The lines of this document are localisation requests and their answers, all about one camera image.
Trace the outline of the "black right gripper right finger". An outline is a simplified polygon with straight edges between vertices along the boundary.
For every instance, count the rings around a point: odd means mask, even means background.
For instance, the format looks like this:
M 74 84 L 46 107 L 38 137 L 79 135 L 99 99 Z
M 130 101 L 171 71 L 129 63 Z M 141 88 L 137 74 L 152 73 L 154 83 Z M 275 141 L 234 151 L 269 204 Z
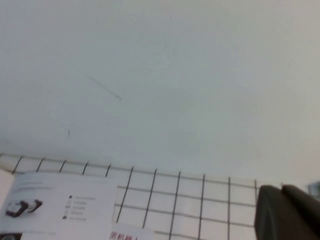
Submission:
M 294 185 L 282 187 L 284 195 L 292 202 L 301 217 L 310 227 L 320 226 L 320 201 Z

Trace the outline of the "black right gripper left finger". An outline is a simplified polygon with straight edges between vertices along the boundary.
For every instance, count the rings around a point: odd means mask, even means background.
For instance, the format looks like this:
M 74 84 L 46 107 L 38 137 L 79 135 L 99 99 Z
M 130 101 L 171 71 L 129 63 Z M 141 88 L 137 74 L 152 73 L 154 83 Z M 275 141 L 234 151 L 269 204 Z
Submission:
M 320 226 L 309 226 L 292 202 L 272 185 L 259 189 L 254 230 L 258 240 L 318 240 Z

